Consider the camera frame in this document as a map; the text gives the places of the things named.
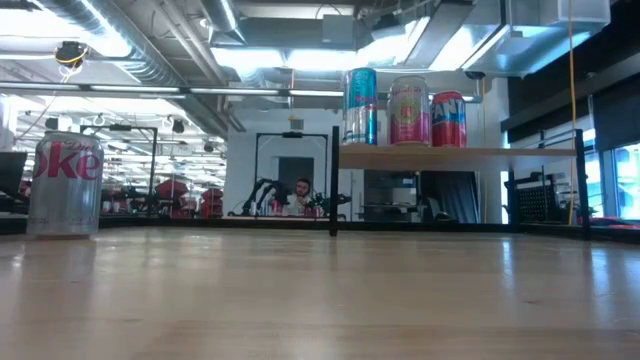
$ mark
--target man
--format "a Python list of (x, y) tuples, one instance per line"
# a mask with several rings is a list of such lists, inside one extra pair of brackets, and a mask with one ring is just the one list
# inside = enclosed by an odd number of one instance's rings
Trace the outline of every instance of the man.
[(287, 213), (291, 216), (304, 216), (305, 205), (309, 202), (311, 193), (311, 181), (305, 178), (298, 179), (296, 182), (296, 191), (287, 196), (289, 205), (287, 205)]

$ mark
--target blue can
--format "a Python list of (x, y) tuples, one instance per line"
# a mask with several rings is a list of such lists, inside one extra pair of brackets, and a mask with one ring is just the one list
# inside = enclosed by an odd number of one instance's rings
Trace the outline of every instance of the blue can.
[(347, 72), (342, 107), (344, 144), (378, 144), (377, 103), (375, 70), (359, 68)]

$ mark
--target shelf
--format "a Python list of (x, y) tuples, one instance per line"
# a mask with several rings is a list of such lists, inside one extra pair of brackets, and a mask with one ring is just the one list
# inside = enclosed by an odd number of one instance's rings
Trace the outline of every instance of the shelf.
[(340, 168), (387, 171), (509, 171), (532, 169), (575, 157), (565, 149), (434, 148), (426, 146), (346, 145)]

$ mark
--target pink can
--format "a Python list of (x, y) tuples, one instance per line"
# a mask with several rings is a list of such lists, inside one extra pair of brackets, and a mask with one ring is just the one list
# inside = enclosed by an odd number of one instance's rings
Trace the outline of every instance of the pink can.
[(429, 89), (420, 76), (403, 76), (391, 85), (387, 106), (389, 144), (431, 144)]

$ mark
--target ductwork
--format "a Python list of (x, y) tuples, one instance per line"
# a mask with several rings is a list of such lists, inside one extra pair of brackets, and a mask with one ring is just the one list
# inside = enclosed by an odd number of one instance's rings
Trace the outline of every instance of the ductwork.
[(231, 0), (200, 0), (204, 13), (213, 31), (222, 32), (242, 45), (246, 44), (244, 36), (238, 28), (235, 7)]
[[(118, 66), (144, 85), (182, 86), (185, 81), (112, 0), (37, 0), (41, 8), (96, 37), (126, 44), (130, 63)], [(208, 134), (226, 138), (227, 125), (198, 98), (173, 100)]]

